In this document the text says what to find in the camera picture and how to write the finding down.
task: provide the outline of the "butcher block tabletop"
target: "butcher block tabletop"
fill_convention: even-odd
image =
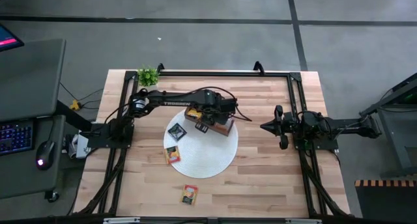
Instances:
[[[109,70],[97,121],[119,106],[124,73]],[[327,115],[317,72],[301,72],[307,108]],[[159,91],[188,92],[215,86],[232,92],[240,111],[252,122],[236,119],[238,149],[232,164],[211,178],[190,178],[167,165],[164,158],[164,133],[170,120],[183,107],[158,107],[136,119],[132,147],[128,150],[117,207],[118,216],[169,217],[308,217],[300,160],[292,145],[279,147],[279,137],[260,129],[274,118],[274,108],[282,105],[291,111],[287,80],[282,77],[160,77]],[[294,83],[297,102],[297,87]],[[227,96],[225,92],[214,90]],[[74,207],[80,211],[103,183],[109,149],[101,148],[86,161]],[[342,175],[336,157],[317,151],[323,186],[339,207],[349,212]],[[193,206],[180,203],[184,185],[199,188]],[[109,189],[111,204],[113,186]],[[315,209],[317,193],[312,188]]]

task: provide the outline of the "backlit keyboard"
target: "backlit keyboard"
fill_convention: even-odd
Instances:
[[[32,149],[33,121],[0,123],[0,156]]]

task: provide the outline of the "white round placemat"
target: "white round placemat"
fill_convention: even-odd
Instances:
[[[195,128],[194,122],[185,119],[184,112],[172,118],[164,135],[164,148],[178,146],[180,152],[181,161],[172,163],[172,166],[192,178],[210,178],[220,174],[235,158],[238,142],[236,126],[233,124],[228,137],[210,129],[203,133]],[[175,123],[187,131],[178,142],[168,133]]]

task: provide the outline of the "concrete floor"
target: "concrete floor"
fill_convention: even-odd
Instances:
[[[417,20],[417,0],[295,0],[300,20]],[[1,14],[126,18],[290,20],[288,0],[2,0]],[[300,70],[292,25],[55,23],[2,21],[24,41],[67,40],[62,82],[76,96],[102,88],[110,68],[164,63],[176,69]],[[385,91],[417,71],[415,27],[301,26],[308,70],[318,71],[328,114],[354,118]],[[64,103],[71,97],[59,93]],[[95,118],[96,111],[81,114]],[[343,179],[352,214],[361,216],[354,181],[398,168],[385,136],[342,135]],[[0,219],[65,215],[80,173],[54,203],[41,195],[0,201]],[[25,212],[3,208],[33,204]]]

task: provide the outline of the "mouse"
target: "mouse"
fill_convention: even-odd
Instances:
[[[53,152],[55,143],[53,141],[45,141],[41,143],[36,151],[36,166],[40,170],[47,170],[53,163]]]

